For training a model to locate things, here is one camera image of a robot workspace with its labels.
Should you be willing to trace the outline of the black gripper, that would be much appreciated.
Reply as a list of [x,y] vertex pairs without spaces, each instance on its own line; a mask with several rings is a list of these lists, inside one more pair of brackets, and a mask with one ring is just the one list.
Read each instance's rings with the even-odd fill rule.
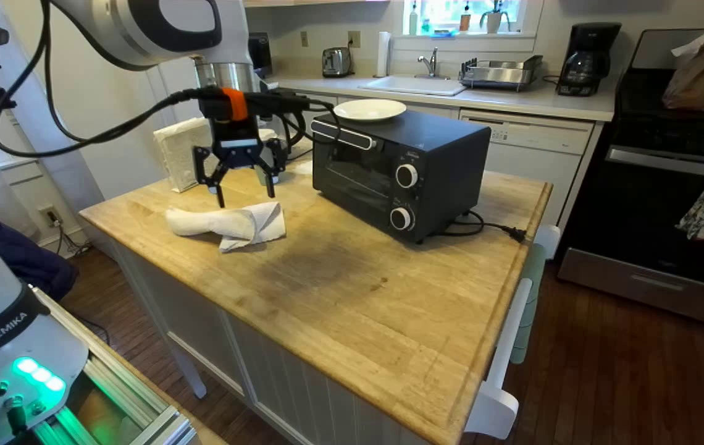
[[196,95],[200,110],[209,124],[213,141],[192,149],[194,181],[225,207],[221,178],[230,168],[256,166],[266,194],[274,198],[274,178],[282,172],[276,157],[266,160],[262,151],[252,95],[230,87],[208,87]]

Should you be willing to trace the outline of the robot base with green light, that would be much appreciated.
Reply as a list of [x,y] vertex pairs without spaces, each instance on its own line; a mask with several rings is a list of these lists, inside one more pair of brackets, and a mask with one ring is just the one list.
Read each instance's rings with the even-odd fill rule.
[[196,427],[0,259],[0,445],[196,445]]

